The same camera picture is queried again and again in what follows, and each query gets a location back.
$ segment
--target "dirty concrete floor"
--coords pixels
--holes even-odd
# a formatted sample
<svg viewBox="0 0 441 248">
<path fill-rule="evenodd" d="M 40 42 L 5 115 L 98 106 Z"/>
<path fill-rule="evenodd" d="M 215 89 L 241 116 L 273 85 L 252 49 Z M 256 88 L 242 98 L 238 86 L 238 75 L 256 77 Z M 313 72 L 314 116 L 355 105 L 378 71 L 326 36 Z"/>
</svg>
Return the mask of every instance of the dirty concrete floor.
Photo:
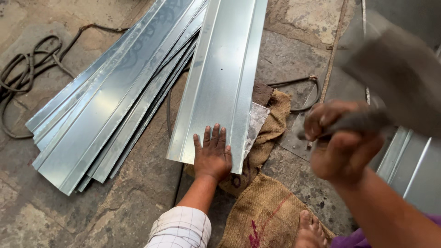
<svg viewBox="0 0 441 248">
<path fill-rule="evenodd" d="M 0 67 L 16 53 L 27 53 L 38 38 L 59 35 L 64 44 L 80 26 L 130 26 L 152 0 L 0 0 Z M 319 75 L 329 59 L 343 0 L 269 0 L 256 79 L 277 82 Z M 345 26 L 359 5 L 349 1 Z M 64 59 L 74 74 L 104 52 L 119 35 L 89 29 Z M 173 87 L 176 117 L 187 74 Z M 34 89 L 7 109 L 6 124 L 26 132 L 24 123 L 71 79 L 53 68 L 39 76 Z M 303 105 L 309 83 L 281 87 Z M 142 247 L 152 223 L 174 203 L 180 165 L 165 160 L 168 147 L 165 105 L 161 106 L 114 180 L 93 183 L 70 197 L 59 192 L 31 166 L 39 150 L 31 139 L 12 140 L 0 132 L 0 244 L 2 247 Z M 282 182 L 336 234 L 349 234 L 353 220 L 330 185 L 317 179 L 308 163 L 276 145 L 263 172 Z M 179 197 L 191 178 L 183 175 Z M 235 199 L 217 190 L 210 210 L 209 246 L 222 237 Z"/>
</svg>

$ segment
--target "forearm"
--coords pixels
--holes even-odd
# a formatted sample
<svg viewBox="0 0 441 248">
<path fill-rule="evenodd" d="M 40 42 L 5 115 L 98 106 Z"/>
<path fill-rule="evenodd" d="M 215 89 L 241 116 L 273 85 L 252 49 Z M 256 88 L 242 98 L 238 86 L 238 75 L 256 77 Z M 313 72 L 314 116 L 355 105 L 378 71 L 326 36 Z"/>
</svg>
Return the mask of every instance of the forearm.
<svg viewBox="0 0 441 248">
<path fill-rule="evenodd" d="M 406 203 L 375 172 L 357 184 L 331 182 L 372 247 L 435 247 L 441 229 Z"/>
<path fill-rule="evenodd" d="M 210 176 L 198 177 L 176 206 L 192 207 L 208 214 L 217 181 Z"/>
</svg>

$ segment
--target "person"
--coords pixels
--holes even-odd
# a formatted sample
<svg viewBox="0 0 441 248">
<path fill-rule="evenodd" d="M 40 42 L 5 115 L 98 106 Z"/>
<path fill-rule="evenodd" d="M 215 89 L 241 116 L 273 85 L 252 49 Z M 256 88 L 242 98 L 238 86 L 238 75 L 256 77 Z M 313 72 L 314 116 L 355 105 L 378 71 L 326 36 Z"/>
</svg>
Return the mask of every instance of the person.
<svg viewBox="0 0 441 248">
<path fill-rule="evenodd" d="M 315 104 L 305 119 L 306 137 L 317 140 L 324 127 L 365 107 L 337 100 Z M 225 128 L 219 133 L 215 124 L 210 139 L 210 127 L 206 127 L 202 146 L 194 135 L 194 182 L 176 207 L 155 221 L 146 248 L 207 246 L 211 234 L 208 209 L 217 184 L 232 166 L 225 134 Z M 416 210 L 366 166 L 382 145 L 379 133 L 339 131 L 330 139 L 317 140 L 310 159 L 313 172 L 332 184 L 361 227 L 349 237 L 335 237 L 331 247 L 441 247 L 441 218 Z M 295 248 L 326 247 L 317 217 L 312 224 L 310 219 L 308 211 L 300 213 Z"/>
</svg>

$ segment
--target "jute sack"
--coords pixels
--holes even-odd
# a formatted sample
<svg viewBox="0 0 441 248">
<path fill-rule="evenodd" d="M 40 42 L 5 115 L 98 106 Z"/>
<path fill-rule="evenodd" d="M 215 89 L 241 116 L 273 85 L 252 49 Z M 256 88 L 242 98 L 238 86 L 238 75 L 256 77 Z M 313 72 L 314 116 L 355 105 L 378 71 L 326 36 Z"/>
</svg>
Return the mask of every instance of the jute sack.
<svg viewBox="0 0 441 248">
<path fill-rule="evenodd" d="M 292 248 L 302 210 L 310 211 L 279 181 L 259 173 L 231 209 L 218 248 Z M 322 227 L 330 244 L 335 235 Z"/>
<path fill-rule="evenodd" d="M 291 108 L 291 95 L 274 90 L 268 106 L 271 109 L 268 118 L 263 124 L 247 158 L 243 161 L 242 174 L 230 174 L 227 179 L 219 183 L 221 189 L 235 197 L 238 197 L 250 185 L 260 171 L 262 164 L 268 159 L 276 143 L 275 138 L 285 131 L 286 118 Z M 193 165 L 186 165 L 184 171 L 194 177 Z"/>
</svg>

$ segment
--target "purple clothing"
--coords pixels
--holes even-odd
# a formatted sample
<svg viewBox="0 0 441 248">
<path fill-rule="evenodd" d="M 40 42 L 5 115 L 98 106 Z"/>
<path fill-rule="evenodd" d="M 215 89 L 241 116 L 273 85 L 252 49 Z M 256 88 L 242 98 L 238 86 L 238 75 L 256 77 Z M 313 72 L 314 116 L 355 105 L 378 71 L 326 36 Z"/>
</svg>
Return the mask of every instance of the purple clothing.
<svg viewBox="0 0 441 248">
<path fill-rule="evenodd" d="M 441 216 L 426 214 L 426 217 L 441 226 Z M 361 228 L 358 228 L 348 237 L 335 237 L 332 240 L 331 248 L 371 248 L 371 246 L 367 242 L 366 237 L 364 237 Z"/>
</svg>

